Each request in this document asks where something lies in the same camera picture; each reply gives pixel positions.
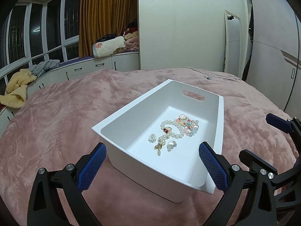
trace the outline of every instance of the silver bolt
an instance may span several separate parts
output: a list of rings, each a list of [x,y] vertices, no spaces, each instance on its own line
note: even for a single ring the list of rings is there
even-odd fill
[[[232,169],[233,169],[234,171],[238,171],[238,170],[239,170],[239,166],[233,165],[233,166],[232,166]]]
[[[261,169],[261,170],[260,170],[260,173],[261,173],[262,175],[266,175],[266,170]]]
[[[71,171],[73,168],[74,168],[74,166],[72,164],[69,164],[69,165],[66,166],[66,169],[68,171]]]
[[[40,169],[39,169],[39,173],[40,173],[40,174],[43,174],[44,172],[45,172],[45,168],[40,168]]]

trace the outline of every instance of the bed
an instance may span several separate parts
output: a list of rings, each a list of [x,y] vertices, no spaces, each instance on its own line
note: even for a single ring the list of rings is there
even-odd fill
[[[84,78],[38,90],[10,122],[0,139],[0,196],[20,226],[26,225],[29,196],[38,168],[61,170],[91,152],[101,138],[92,126],[143,93],[173,79],[217,93],[224,99],[222,154],[231,164],[249,149],[282,173],[298,157],[288,134],[265,122],[273,113],[289,116],[263,94],[239,78],[192,69],[118,72],[99,70]],[[73,225],[78,225],[64,193],[63,207]],[[83,196],[101,224],[106,225],[202,225],[223,192],[195,192],[173,203],[148,191],[116,170],[108,157]],[[242,195],[229,225],[235,222]]]

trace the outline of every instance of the yellow blanket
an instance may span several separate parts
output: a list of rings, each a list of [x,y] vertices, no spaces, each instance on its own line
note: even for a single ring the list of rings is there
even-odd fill
[[[11,108],[21,108],[26,101],[27,85],[36,80],[28,69],[21,69],[11,77],[5,95],[0,95],[0,103]]]

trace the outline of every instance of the blue textured pad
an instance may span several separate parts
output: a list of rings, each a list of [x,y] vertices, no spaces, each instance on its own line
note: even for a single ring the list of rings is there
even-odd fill
[[[265,120],[266,120],[267,124],[270,124],[271,126],[276,127],[277,129],[281,130],[284,133],[292,133],[293,132],[293,128],[292,128],[291,124],[288,121],[286,121],[276,115],[273,115],[271,113],[267,114]]]
[[[101,144],[78,174],[77,188],[80,192],[90,187],[105,158],[106,146]]]
[[[228,190],[228,175],[222,168],[219,161],[214,157],[211,151],[207,148],[205,143],[201,143],[199,146],[199,155],[204,163],[209,175],[217,189],[226,192]]]

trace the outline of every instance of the storage box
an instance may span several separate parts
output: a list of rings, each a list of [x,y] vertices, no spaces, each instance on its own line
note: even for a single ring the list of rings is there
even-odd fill
[[[185,114],[199,121],[198,132],[166,145],[157,155],[148,137],[164,132],[160,124]],[[173,132],[179,133],[175,126]],[[222,153],[224,98],[206,90],[167,80],[116,111],[92,129],[103,139],[112,165],[143,187],[173,202],[180,202],[195,190],[213,194],[215,184],[199,157],[199,145],[207,141]]]

